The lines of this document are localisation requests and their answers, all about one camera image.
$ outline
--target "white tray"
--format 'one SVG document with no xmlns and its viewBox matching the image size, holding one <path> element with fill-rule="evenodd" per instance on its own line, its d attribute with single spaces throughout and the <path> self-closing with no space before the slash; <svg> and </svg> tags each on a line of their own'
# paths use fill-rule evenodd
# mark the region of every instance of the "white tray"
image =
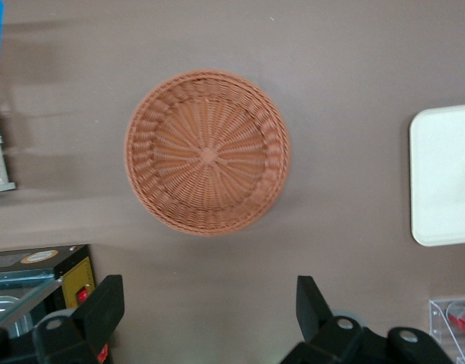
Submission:
<svg viewBox="0 0 465 364">
<path fill-rule="evenodd" d="M 465 243 L 465 105 L 420 112 L 410 126 L 410 159 L 414 239 Z"/>
</svg>

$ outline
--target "round wicker basket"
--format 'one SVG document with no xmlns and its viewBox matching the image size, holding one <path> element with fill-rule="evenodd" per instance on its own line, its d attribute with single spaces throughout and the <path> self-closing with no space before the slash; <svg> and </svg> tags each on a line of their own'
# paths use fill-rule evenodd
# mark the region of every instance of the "round wicker basket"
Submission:
<svg viewBox="0 0 465 364">
<path fill-rule="evenodd" d="M 212 236 L 244 228 L 272 206 L 286 181 L 290 142 L 257 86 L 223 71 L 191 71 L 138 105 L 125 158 L 148 211 L 176 230 Z"/>
</svg>

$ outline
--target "screw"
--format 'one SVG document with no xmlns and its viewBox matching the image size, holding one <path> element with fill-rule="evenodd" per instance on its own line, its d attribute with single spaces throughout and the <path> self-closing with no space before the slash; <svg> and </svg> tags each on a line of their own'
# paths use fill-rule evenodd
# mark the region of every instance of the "screw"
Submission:
<svg viewBox="0 0 465 364">
<path fill-rule="evenodd" d="M 399 333 L 399 336 L 401 336 L 405 341 L 408 343 L 417 343 L 418 339 L 417 336 L 408 330 L 403 330 Z"/>
<path fill-rule="evenodd" d="M 337 321 L 337 324 L 338 326 L 340 326 L 341 328 L 345 329 L 345 330 L 351 330 L 353 328 L 353 323 L 351 320 L 348 320 L 346 318 L 340 318 L 338 321 Z"/>
</svg>

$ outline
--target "red switch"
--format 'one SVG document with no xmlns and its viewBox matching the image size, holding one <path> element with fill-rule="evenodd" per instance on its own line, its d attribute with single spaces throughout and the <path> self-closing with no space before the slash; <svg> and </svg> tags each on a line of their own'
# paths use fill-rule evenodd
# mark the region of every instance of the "red switch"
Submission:
<svg viewBox="0 0 465 364">
<path fill-rule="evenodd" d="M 83 301 L 87 299 L 89 296 L 89 292 L 87 292 L 86 288 L 82 288 L 79 292 L 77 292 L 77 303 L 81 304 Z"/>
</svg>

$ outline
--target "clear plastic container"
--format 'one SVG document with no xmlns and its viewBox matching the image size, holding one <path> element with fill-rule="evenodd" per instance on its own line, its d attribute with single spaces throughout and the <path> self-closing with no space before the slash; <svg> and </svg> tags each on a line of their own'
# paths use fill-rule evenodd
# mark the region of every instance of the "clear plastic container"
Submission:
<svg viewBox="0 0 465 364">
<path fill-rule="evenodd" d="M 446 313 L 454 303 L 465 306 L 465 298 L 429 301 L 429 334 L 456 364 L 465 364 L 465 331 L 451 322 Z"/>
</svg>

